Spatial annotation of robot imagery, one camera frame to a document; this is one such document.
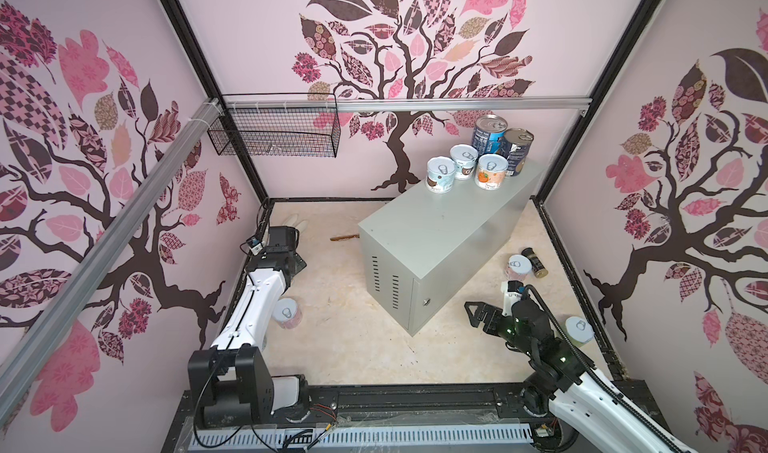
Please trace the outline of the pink small white-lid can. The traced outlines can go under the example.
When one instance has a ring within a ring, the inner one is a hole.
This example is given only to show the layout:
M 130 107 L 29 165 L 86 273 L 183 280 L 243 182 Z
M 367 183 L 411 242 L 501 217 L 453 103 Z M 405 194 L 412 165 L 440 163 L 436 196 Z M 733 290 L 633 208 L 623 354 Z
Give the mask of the pink small white-lid can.
M 505 275 L 508 280 L 523 282 L 531 272 L 532 263 L 526 256 L 514 254 L 509 257 L 505 268 Z

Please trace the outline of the orange label white-lid can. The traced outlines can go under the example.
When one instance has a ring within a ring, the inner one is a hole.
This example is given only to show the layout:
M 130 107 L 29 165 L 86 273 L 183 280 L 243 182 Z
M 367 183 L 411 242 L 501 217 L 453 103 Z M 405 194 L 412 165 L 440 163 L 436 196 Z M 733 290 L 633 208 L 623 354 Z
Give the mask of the orange label white-lid can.
M 484 190 L 493 191 L 501 187 L 508 168 L 508 160 L 497 154 L 484 154 L 476 163 L 474 182 Z

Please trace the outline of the light blue white-lid can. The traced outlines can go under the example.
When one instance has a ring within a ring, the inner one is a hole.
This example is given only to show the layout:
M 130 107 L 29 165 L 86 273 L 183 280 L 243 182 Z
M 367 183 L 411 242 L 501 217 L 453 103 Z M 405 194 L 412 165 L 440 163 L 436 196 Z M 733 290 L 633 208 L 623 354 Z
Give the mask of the light blue white-lid can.
M 427 188 L 433 193 L 447 193 L 454 184 L 456 164 L 453 159 L 445 156 L 430 158 L 427 162 Z

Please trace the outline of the teal label white-lid can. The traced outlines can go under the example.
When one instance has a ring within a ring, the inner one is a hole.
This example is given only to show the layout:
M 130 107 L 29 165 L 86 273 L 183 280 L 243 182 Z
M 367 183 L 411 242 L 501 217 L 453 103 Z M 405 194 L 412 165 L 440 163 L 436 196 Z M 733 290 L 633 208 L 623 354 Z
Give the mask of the teal label white-lid can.
M 468 144 L 457 144 L 450 149 L 450 157 L 456 165 L 455 178 L 469 179 L 476 166 L 478 151 Z

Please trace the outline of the dark grey tin can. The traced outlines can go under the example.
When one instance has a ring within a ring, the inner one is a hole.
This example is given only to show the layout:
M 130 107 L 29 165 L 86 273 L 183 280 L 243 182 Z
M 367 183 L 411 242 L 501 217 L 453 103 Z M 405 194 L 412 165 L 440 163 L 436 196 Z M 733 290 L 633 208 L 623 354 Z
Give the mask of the dark grey tin can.
M 504 133 L 499 154 L 507 159 L 507 176 L 522 172 L 534 135 L 526 129 L 511 128 Z

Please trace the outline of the blue label tin can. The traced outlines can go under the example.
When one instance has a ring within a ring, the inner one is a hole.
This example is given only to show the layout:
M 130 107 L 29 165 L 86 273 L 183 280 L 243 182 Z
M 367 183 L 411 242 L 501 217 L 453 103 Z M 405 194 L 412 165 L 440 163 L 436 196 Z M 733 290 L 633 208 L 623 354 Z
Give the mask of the blue label tin can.
M 471 146 L 477 150 L 479 156 L 495 154 L 507 130 L 508 123 L 501 116 L 483 115 L 475 122 Z

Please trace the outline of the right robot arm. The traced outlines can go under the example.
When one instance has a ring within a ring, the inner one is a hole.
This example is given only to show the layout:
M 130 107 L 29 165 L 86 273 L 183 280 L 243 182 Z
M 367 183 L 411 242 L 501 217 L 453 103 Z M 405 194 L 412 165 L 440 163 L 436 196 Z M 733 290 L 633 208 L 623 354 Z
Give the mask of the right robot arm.
M 522 403 L 535 415 L 564 421 L 602 452 L 691 452 L 633 403 L 581 352 L 551 310 L 534 299 L 508 314 L 485 302 L 464 304 L 470 325 L 528 358 L 533 373 Z

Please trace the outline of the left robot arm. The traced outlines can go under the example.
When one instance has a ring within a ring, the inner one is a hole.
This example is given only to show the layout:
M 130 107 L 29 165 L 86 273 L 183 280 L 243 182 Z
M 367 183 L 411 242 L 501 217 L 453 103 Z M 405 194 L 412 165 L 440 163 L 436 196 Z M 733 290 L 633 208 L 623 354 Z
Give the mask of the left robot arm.
M 195 399 L 198 429 L 268 424 L 298 418 L 309 409 L 302 375 L 274 376 L 263 357 L 264 340 L 278 301 L 306 267 L 297 252 L 300 232 L 293 226 L 269 230 L 245 266 L 245 284 L 221 333 L 211 346 L 192 354 L 187 371 Z

